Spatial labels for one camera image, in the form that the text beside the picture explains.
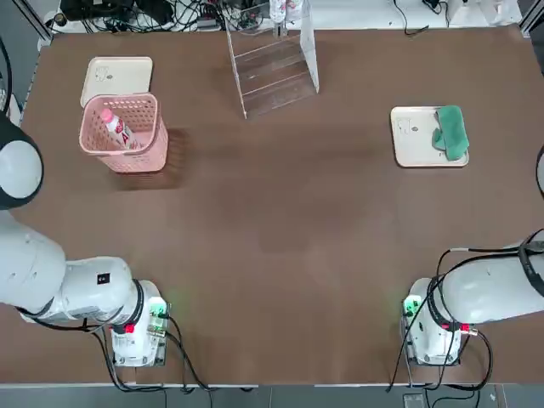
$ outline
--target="tabletop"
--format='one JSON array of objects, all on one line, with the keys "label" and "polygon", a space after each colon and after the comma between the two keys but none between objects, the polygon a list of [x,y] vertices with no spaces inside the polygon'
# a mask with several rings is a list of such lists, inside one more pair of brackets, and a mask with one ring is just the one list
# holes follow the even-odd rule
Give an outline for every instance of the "tabletop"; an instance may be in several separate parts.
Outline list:
[{"label": "tabletop", "polygon": [[[433,275],[448,247],[506,245],[544,222],[544,89],[518,28],[318,31],[316,44],[320,94],[251,121],[222,32],[62,35],[42,51],[22,127],[42,150],[45,181],[14,216],[69,259],[118,256],[154,281],[208,383],[387,383],[413,281]],[[97,55],[153,59],[150,91],[170,137],[162,172],[117,175],[80,151],[79,98]],[[391,109],[453,104],[470,163],[397,166]],[[93,339],[8,307],[0,321],[0,381],[108,382]],[[544,381],[543,321],[482,327],[492,381]],[[445,382],[481,379],[485,352],[472,343]],[[180,373],[169,348],[166,367],[126,375],[180,383]]]}]

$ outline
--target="plastic basket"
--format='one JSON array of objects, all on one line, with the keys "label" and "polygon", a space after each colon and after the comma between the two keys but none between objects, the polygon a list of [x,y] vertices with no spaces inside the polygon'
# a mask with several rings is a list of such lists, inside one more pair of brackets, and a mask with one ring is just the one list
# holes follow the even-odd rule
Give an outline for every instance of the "plastic basket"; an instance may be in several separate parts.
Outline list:
[{"label": "plastic basket", "polygon": [[[142,148],[123,150],[114,143],[100,118],[104,108],[111,109],[127,124]],[[155,96],[151,93],[95,96],[85,105],[79,145],[114,172],[158,172],[167,160],[168,133]]]}]

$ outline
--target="bottle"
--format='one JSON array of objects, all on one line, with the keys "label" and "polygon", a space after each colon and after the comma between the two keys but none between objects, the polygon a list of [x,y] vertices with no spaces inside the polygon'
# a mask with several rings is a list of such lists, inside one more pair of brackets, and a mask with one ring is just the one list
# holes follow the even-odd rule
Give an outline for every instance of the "bottle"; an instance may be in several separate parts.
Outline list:
[{"label": "bottle", "polygon": [[303,17],[304,0],[287,0],[286,19],[287,21],[297,21]]},{"label": "bottle", "polygon": [[139,149],[142,144],[134,137],[132,131],[126,123],[110,109],[104,109],[100,113],[100,118],[104,121],[110,136],[124,150]]},{"label": "bottle", "polygon": [[286,19],[286,0],[270,1],[270,19],[275,24],[281,24]]}]

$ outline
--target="beige tray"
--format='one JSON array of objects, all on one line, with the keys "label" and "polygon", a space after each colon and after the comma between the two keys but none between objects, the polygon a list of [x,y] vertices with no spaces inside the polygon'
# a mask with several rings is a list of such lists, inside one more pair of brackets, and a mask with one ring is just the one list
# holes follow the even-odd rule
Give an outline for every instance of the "beige tray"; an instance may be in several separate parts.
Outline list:
[{"label": "beige tray", "polygon": [[96,95],[149,92],[153,61],[150,57],[95,57],[88,64],[80,103]]},{"label": "beige tray", "polygon": [[436,110],[440,106],[397,106],[391,110],[394,154],[402,167],[465,167],[468,151],[459,160],[449,161],[432,145],[439,128]]}]

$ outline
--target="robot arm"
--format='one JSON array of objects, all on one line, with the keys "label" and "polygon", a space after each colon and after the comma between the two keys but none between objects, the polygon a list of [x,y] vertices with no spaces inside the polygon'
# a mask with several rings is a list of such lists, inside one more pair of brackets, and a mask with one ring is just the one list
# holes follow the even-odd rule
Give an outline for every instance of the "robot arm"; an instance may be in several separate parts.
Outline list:
[{"label": "robot arm", "polygon": [[111,324],[119,366],[163,362],[167,305],[153,283],[133,280],[120,258],[66,261],[57,243],[9,214],[32,200],[42,183],[36,144],[0,115],[0,303],[15,306],[32,322]]},{"label": "robot arm", "polygon": [[442,366],[445,359],[455,364],[462,330],[467,333],[461,324],[544,310],[543,241],[544,233],[539,232],[519,249],[477,257],[447,274],[441,290],[438,278],[417,280],[404,302],[403,318],[413,327],[407,333],[409,357],[420,365]]}]

